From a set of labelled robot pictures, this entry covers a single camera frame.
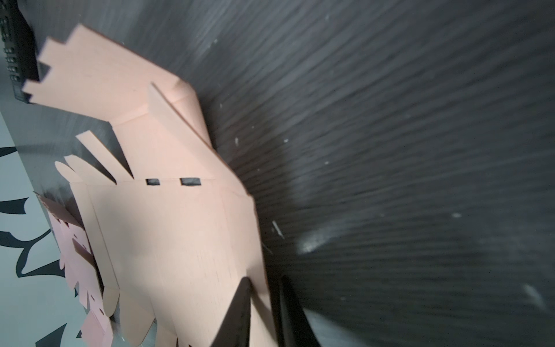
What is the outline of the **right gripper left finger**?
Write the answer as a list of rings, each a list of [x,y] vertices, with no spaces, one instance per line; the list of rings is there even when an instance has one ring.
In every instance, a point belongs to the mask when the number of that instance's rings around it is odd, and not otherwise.
[[[252,284],[243,277],[211,347],[249,347]]]

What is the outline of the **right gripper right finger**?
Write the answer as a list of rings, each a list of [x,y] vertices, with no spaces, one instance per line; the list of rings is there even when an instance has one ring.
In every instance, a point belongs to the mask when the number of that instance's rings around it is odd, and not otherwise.
[[[287,276],[280,279],[280,318],[287,347],[321,347]]]

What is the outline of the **salmon cardboard box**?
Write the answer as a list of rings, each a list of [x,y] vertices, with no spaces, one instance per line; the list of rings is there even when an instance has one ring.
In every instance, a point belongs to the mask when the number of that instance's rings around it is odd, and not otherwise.
[[[249,343],[276,346],[254,199],[213,149],[191,85],[83,25],[38,59],[49,71],[26,82],[31,101],[108,122],[127,160],[88,131],[77,138],[101,169],[56,164],[127,341],[155,325],[159,346],[210,346],[248,278]]]

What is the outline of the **pink flat cardboard box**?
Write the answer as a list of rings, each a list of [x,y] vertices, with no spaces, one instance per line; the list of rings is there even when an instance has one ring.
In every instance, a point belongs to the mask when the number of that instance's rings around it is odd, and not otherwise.
[[[77,289],[79,302],[88,310],[81,327],[82,338],[88,346],[111,346],[114,331],[103,310],[101,284],[87,234],[62,205],[42,195],[37,198],[48,212],[61,253],[60,269],[69,288]]]

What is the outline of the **black remote control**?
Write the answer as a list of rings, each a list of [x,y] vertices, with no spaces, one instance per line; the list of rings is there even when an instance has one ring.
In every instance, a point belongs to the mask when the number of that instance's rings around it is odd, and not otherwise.
[[[27,80],[39,81],[36,41],[17,1],[1,0],[1,42],[14,96],[30,104],[31,95],[23,87]]]

